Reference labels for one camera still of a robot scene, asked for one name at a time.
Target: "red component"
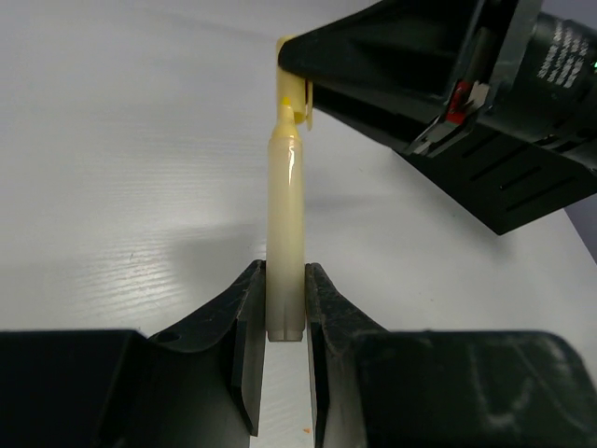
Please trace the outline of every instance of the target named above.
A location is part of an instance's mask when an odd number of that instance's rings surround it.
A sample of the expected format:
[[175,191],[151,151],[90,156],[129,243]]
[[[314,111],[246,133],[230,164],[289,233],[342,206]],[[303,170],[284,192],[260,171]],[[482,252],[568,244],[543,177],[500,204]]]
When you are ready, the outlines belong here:
[[446,121],[460,126],[466,119],[466,101],[470,91],[473,89],[472,82],[458,81],[454,94],[451,96],[450,107]]

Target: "black robotic tool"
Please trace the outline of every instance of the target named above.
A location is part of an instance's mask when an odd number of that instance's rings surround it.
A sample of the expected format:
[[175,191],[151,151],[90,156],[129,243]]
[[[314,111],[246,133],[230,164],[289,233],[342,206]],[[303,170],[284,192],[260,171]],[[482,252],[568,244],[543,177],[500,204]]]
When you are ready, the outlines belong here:
[[[286,43],[314,105],[497,232],[597,190],[595,34],[536,0],[386,0]],[[248,448],[266,263],[180,322],[0,332],[0,447]],[[305,267],[316,448],[597,447],[579,355],[537,331],[388,331]]]
[[597,33],[541,5],[385,0],[278,63],[502,234],[597,192]]
[[[0,332],[0,446],[248,448],[259,421],[265,275],[254,261],[149,339],[134,330]],[[317,264],[305,268],[305,292],[315,448],[597,446],[597,394],[561,338],[388,331]]]

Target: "yellow plastic part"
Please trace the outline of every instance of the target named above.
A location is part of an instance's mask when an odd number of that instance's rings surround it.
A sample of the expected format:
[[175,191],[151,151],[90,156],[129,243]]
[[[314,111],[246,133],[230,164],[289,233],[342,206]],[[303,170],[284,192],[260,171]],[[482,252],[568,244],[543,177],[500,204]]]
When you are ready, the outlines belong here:
[[[287,35],[278,39],[276,44],[276,60],[280,53],[282,45],[292,39],[292,35]],[[312,83],[288,73],[276,64],[276,104],[280,106],[285,97],[290,100],[290,105],[295,113],[295,123],[301,124],[307,121],[307,129],[312,127]]]
[[[278,40],[276,54],[288,38]],[[268,144],[266,330],[272,342],[301,341],[305,329],[305,197],[297,124],[311,123],[312,87],[280,67],[276,84],[277,123]]]

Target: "yellow tab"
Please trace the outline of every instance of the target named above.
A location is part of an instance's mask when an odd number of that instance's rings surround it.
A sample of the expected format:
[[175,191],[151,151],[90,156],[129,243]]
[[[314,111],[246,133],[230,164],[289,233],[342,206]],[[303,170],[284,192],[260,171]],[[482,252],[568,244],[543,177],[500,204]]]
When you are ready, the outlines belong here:
[[[278,39],[276,45],[276,61],[277,55],[282,49],[282,45],[290,40],[293,36],[285,36]],[[295,122],[300,124],[307,121],[308,129],[312,127],[312,83],[297,77],[292,73],[283,70],[279,65],[276,70],[276,104],[290,105],[295,114]]]

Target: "white table surface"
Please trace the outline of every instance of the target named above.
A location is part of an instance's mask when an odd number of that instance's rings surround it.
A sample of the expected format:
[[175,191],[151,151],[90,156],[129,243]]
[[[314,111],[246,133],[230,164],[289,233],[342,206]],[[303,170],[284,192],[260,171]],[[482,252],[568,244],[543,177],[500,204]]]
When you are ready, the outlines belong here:
[[[367,3],[6,1],[0,328],[151,334],[263,258],[275,39]],[[333,119],[304,137],[307,257],[357,306],[555,331],[597,375],[597,267],[564,212],[497,237]],[[268,344],[252,446],[312,446],[309,400],[306,343]]]

